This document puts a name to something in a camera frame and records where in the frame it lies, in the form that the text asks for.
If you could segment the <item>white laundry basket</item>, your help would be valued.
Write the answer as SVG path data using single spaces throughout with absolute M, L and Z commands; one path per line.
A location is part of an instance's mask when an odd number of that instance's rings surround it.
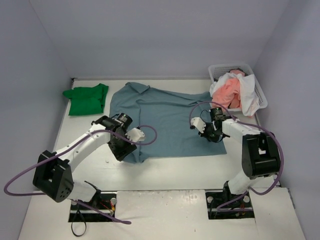
M 211 86 L 209 89 L 210 95 L 212 96 L 216 82 L 218 81 L 218 79 L 221 76 L 225 75 L 226 73 L 229 73 L 232 70 L 238 70 L 238 69 L 247 75 L 254 74 L 252 68 L 244 62 L 221 63 L 221 64 L 210 65 L 208 67 L 208 72 L 209 72 L 209 76 L 211 79 Z M 255 80 L 254 91 L 258 97 L 259 108 L 264 109 L 268 106 L 268 101 L 263 93 L 263 90 L 262 90 L 257 78 L 254 77 L 254 80 Z

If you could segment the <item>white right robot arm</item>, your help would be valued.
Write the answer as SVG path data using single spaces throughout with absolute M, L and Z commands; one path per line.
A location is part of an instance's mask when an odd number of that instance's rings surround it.
M 249 190 L 262 178 L 279 173 L 281 158 L 278 146 L 272 137 L 256 126 L 241 124 L 234 116 L 227 116 L 222 108 L 215 107 L 210 111 L 210 122 L 201 117 L 190 120 L 192 128 L 198 135 L 212 143 L 219 143 L 224 138 L 232 138 L 241 144 L 241 170 L 223 186 L 221 200 L 227 206 L 239 201 L 241 194 Z

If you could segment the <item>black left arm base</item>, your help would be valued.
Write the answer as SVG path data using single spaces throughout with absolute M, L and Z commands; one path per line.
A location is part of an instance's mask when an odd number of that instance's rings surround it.
M 100 196 L 100 200 L 96 203 L 86 202 L 86 205 L 91 208 L 98 209 L 100 212 L 115 217 L 116 204 L 117 204 L 117 193 L 103 191 Z M 71 204 L 68 214 L 69 223 L 81 223 L 85 221 L 86 223 L 106 223 L 113 222 L 112 219 L 101 215 L 100 213 L 87 208 L 83 205 L 77 203 Z

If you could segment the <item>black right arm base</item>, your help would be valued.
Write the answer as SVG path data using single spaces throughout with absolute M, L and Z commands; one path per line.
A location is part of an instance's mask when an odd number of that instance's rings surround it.
M 205 201 L 209 220 L 241 220 L 254 219 L 255 213 L 249 193 L 234 200 L 240 195 L 229 194 L 227 191 L 206 190 Z

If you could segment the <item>grey-blue t shirt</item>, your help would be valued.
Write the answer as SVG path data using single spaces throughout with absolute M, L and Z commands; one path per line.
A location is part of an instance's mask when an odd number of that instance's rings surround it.
M 148 158 L 215 156 L 227 153 L 223 142 L 209 142 L 191 130 L 189 115 L 209 110 L 209 92 L 187 94 L 165 91 L 137 82 L 128 82 L 113 94 L 109 114 L 124 113 L 132 118 L 131 128 L 141 126 L 146 142 L 124 158 L 142 163 Z

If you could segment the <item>green t shirt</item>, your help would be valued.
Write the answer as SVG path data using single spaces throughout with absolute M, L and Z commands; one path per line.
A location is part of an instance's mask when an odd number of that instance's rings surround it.
M 62 94 L 70 100 L 69 116 L 103 114 L 109 87 L 99 83 L 94 87 L 74 87 Z

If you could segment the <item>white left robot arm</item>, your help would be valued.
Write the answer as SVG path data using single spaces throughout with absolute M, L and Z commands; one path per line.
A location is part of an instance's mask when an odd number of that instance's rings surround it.
M 128 129 L 132 121 L 124 113 L 117 118 L 104 115 L 92 121 L 91 128 L 71 144 L 55 152 L 44 151 L 38 158 L 40 166 L 35 169 L 33 185 L 57 203 L 77 200 L 89 210 L 96 209 L 101 190 L 88 181 L 75 180 L 73 172 L 103 145 L 108 145 L 118 161 L 135 151 L 145 134 L 138 127 Z

